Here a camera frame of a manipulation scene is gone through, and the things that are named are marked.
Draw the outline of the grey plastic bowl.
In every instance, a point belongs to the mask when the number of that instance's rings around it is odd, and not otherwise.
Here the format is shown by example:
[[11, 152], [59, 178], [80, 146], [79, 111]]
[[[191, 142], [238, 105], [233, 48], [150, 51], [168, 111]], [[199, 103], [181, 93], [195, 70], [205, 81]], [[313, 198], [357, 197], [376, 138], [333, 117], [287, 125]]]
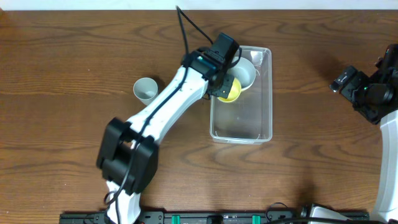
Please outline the grey plastic bowl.
[[256, 69], [251, 61], [246, 58], [235, 57], [233, 62], [237, 64], [227, 71], [227, 74], [237, 78], [241, 84], [241, 90], [249, 89], [256, 79]]

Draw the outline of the yellow plastic cup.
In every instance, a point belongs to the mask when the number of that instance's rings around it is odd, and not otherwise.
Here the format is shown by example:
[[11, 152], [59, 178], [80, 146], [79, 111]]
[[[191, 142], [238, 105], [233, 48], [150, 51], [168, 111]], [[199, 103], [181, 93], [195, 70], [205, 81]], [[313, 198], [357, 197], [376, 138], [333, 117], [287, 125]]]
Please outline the yellow plastic cup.
[[241, 91], [242, 87], [240, 81], [237, 78], [234, 78], [228, 97], [223, 98], [219, 96], [218, 100], [223, 103], [232, 103], [239, 98]]

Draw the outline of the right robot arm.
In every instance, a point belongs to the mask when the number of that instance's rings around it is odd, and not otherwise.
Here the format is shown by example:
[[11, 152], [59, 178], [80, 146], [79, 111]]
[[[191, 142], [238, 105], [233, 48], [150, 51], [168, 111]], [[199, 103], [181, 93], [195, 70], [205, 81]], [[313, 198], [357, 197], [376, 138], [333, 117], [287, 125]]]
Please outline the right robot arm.
[[376, 204], [371, 219], [397, 220], [397, 70], [379, 69], [372, 76], [352, 66], [330, 85], [371, 124], [380, 125], [382, 161]]

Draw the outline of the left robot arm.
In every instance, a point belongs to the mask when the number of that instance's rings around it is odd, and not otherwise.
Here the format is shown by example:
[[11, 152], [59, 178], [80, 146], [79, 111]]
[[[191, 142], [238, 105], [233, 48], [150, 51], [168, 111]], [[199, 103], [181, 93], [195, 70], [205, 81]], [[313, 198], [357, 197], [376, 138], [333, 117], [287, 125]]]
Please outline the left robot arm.
[[142, 111], [127, 121], [112, 119], [106, 126], [96, 166], [109, 192], [106, 216], [112, 223], [134, 223], [141, 192], [157, 171], [159, 145], [183, 113], [205, 94], [227, 97], [235, 77], [227, 74], [242, 49], [221, 56], [212, 49], [193, 51], [174, 79]]

